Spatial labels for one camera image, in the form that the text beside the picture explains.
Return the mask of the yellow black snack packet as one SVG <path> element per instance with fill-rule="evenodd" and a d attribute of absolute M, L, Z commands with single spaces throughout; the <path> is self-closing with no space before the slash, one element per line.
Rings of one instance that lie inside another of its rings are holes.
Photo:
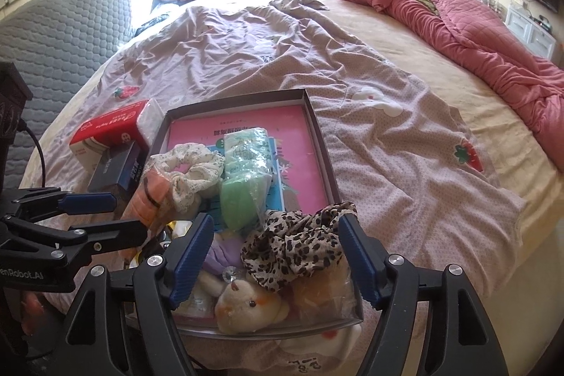
<path fill-rule="evenodd" d="M 153 239 L 151 254 L 161 255 L 168 248 L 173 240 L 184 237 L 192 226 L 192 221 L 180 220 L 169 221 Z"/>

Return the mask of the plush bear toy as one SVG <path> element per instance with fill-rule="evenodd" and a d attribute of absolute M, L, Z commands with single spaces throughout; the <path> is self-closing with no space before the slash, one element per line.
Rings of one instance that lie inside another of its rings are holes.
<path fill-rule="evenodd" d="M 219 331 L 226 335 L 254 333 L 287 319 L 290 305 L 246 276 L 225 279 L 201 270 L 198 282 L 215 300 L 214 317 Z"/>

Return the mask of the leopard print scrunchie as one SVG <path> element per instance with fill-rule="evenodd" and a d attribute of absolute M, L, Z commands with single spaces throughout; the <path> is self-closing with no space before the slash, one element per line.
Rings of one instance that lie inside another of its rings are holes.
<path fill-rule="evenodd" d="M 314 214 L 268 210 L 264 225 L 251 231 L 242 246 L 243 266 L 258 285 L 278 292 L 296 279 L 338 265 L 343 259 L 338 224 L 347 216 L 357 217 L 350 201 Z"/>

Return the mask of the green sponge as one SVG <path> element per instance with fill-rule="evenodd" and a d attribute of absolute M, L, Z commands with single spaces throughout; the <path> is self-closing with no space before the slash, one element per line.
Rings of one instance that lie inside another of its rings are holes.
<path fill-rule="evenodd" d="M 266 208 L 272 174 L 225 178 L 220 190 L 220 208 L 227 228 L 239 232 L 260 220 Z"/>

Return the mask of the white floral scrunchie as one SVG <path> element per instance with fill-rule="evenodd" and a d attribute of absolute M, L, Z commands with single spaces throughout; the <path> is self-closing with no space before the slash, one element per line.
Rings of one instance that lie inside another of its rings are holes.
<path fill-rule="evenodd" d="M 204 199 L 220 192 L 225 157 L 200 143 L 178 144 L 164 154 L 151 155 L 142 179 L 155 188 L 149 197 L 160 212 L 193 215 Z"/>

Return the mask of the green pattern tissue pack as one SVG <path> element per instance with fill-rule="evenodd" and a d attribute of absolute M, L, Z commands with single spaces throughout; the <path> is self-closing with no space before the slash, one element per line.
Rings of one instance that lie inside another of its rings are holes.
<path fill-rule="evenodd" d="M 270 175 L 270 139 L 266 129 L 250 128 L 224 136 L 225 178 Z"/>

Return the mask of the dark blue box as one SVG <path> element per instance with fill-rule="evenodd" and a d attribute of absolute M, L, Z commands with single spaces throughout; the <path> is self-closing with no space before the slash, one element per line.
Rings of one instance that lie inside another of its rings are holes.
<path fill-rule="evenodd" d="M 106 150 L 88 184 L 90 193 L 111 193 L 121 204 L 127 204 L 137 190 L 146 152 L 131 141 Z"/>

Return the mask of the dark tray with pink book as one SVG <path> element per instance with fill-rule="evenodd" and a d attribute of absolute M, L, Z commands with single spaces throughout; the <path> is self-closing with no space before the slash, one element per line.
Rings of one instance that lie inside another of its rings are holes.
<path fill-rule="evenodd" d="M 296 90 L 170 110 L 124 214 L 149 230 L 136 263 L 197 217 L 214 228 L 195 286 L 173 312 L 184 335 L 280 340 L 361 321 L 337 237 L 351 210 L 309 96 Z"/>

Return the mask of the lilac strawberry bed sheet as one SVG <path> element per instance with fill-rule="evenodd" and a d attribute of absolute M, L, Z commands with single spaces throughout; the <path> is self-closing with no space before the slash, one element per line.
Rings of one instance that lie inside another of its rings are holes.
<path fill-rule="evenodd" d="M 88 118 L 117 108 L 123 85 L 164 109 L 304 89 L 340 197 L 356 205 L 368 235 L 416 265 L 458 263 L 484 299 L 516 268 L 524 202 L 501 185 L 459 112 L 302 0 L 189 8 L 114 55 L 51 142 L 49 185 L 85 189 L 70 138 Z"/>

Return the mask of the red white tissue box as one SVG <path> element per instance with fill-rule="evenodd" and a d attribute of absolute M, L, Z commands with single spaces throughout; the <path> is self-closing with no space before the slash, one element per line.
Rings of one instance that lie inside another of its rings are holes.
<path fill-rule="evenodd" d="M 159 103 L 150 98 L 85 121 L 69 142 L 71 152 L 88 173 L 94 173 L 106 150 L 132 141 L 144 152 L 153 144 L 164 112 Z"/>

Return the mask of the grey quilted headboard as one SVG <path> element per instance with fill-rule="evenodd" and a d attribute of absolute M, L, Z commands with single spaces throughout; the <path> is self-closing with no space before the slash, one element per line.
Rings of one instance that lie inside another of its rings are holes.
<path fill-rule="evenodd" d="M 41 142 L 39 160 L 21 132 L 8 153 L 5 185 L 54 182 L 68 158 L 72 118 L 94 89 L 99 69 L 148 20 L 154 0 L 31 0 L 1 22 L 1 58 L 15 64 L 33 99 L 23 118 Z"/>

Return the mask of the pink quilted blanket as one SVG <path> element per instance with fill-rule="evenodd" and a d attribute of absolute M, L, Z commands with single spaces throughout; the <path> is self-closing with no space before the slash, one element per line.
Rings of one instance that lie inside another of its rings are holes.
<path fill-rule="evenodd" d="M 344 0 L 373 8 L 482 79 L 563 166 L 563 71 L 528 51 L 478 0 Z"/>

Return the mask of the white cabinet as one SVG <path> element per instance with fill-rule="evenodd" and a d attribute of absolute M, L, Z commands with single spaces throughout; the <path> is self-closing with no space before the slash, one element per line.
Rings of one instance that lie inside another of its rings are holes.
<path fill-rule="evenodd" d="M 505 24 L 531 54 L 557 63 L 559 51 L 556 38 L 537 25 L 522 8 L 508 7 Z"/>

